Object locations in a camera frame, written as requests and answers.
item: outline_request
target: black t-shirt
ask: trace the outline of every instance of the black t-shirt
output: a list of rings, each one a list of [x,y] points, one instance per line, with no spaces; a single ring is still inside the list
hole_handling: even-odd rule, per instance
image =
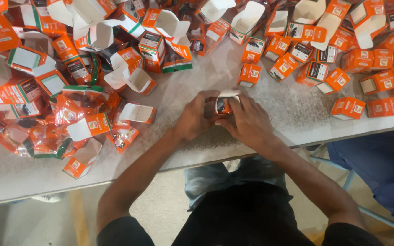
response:
[[[311,245],[297,229],[289,196],[283,189],[250,182],[207,193],[172,243],[173,246]],[[97,237],[98,246],[152,246],[150,236],[133,217],[110,222]],[[325,232],[324,246],[382,246],[369,232],[335,223]]]

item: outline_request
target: hand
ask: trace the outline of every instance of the hand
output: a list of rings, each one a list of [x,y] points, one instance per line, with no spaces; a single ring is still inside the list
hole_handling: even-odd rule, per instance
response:
[[[209,129],[219,117],[205,119],[203,116],[205,103],[209,98],[216,98],[219,91],[209,90],[202,91],[188,104],[185,105],[183,113],[173,128],[176,134],[184,140],[193,140],[202,132]]]
[[[264,155],[281,141],[273,134],[270,119],[262,106],[244,94],[240,94],[239,99],[241,104],[229,98],[229,104],[235,115],[236,127],[226,119],[217,120],[215,124],[226,128],[232,137]]]

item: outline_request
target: white table surface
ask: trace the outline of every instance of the white table surface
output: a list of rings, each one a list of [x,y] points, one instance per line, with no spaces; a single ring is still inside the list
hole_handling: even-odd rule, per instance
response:
[[[149,97],[126,88],[124,95],[143,105],[156,107],[152,125],[133,124],[140,131],[135,141],[119,155],[113,144],[104,136],[103,148],[89,174],[75,180],[62,171],[68,159],[23,158],[8,152],[0,145],[0,202],[54,193],[81,187],[94,186],[116,179],[134,160],[150,148],[172,127],[183,106],[197,92],[208,89],[229,89],[236,85],[244,45],[230,39],[207,57],[194,56],[192,70],[169,74],[152,74],[158,87]],[[350,137],[372,131],[394,128],[394,116],[369,119],[366,110],[360,120],[340,120],[330,115],[331,107],[338,98],[352,96],[365,102],[382,95],[364,96],[358,79],[351,80],[340,92],[324,95],[316,87],[295,82],[294,73],[278,83],[266,72],[273,62],[262,58],[259,83],[246,89],[249,96],[269,113],[276,134],[289,146]],[[226,130],[214,126],[186,147],[177,151],[161,170],[180,169],[198,164],[229,159],[254,151],[234,140]]]

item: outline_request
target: pile of packaging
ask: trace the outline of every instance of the pile of packaging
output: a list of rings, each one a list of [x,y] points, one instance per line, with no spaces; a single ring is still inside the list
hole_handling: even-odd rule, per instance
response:
[[[227,36],[246,44],[241,86],[258,82],[263,56],[279,82],[302,66],[297,82],[331,94],[347,73],[375,71],[364,93],[394,92],[393,31],[391,0],[0,0],[0,144],[25,157],[69,157],[63,170],[78,179],[101,150],[94,136],[121,154],[139,133],[130,122],[154,120],[155,108],[119,92],[149,96],[157,83],[147,72],[192,69],[193,53],[206,56]],[[378,37],[388,38],[372,49]],[[338,53],[341,68],[328,76]],[[216,111],[231,113],[219,101]],[[343,98],[331,114],[359,119],[364,107]],[[392,115],[394,94],[368,107],[370,117]]]

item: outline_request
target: chair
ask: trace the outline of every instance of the chair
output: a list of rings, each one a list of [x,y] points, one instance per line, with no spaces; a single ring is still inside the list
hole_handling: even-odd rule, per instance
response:
[[[318,147],[318,148],[310,155],[311,160],[320,161],[320,162],[323,162],[323,163],[327,163],[327,164],[329,164],[329,165],[331,165],[331,166],[334,166],[334,167],[336,167],[336,168],[338,168],[338,169],[341,169],[341,170],[348,170],[348,169],[346,169],[346,168],[344,168],[344,167],[342,167],[342,166],[340,166],[340,165],[337,165],[337,164],[333,163],[331,160],[324,159],[324,158],[320,158],[320,157],[316,157],[316,155],[317,155],[318,153],[320,153],[320,151],[322,151],[325,147],[326,147],[326,144],[322,144],[320,147]],[[356,174],[356,172],[355,172],[354,170],[348,170],[348,171],[349,171],[349,175],[347,176],[346,181],[345,181],[345,184],[343,185],[343,189],[344,189],[345,191],[347,191],[347,190],[349,189],[349,187],[350,187],[350,185],[351,185],[351,182],[352,182],[352,180],[354,179],[355,174]],[[372,216],[372,217],[374,217],[375,219],[377,219],[377,220],[379,220],[379,221],[382,221],[382,222],[386,223],[387,225],[389,225],[389,226],[391,226],[391,227],[394,228],[394,221],[391,221],[391,220],[387,219],[387,218],[384,217],[384,216],[381,216],[381,215],[379,215],[379,214],[376,214],[376,213],[374,213],[374,212],[368,210],[367,208],[365,208],[365,207],[363,207],[363,206],[359,206],[359,205],[358,205],[358,207],[359,207],[360,211],[362,211],[362,212],[365,213],[366,215]]]

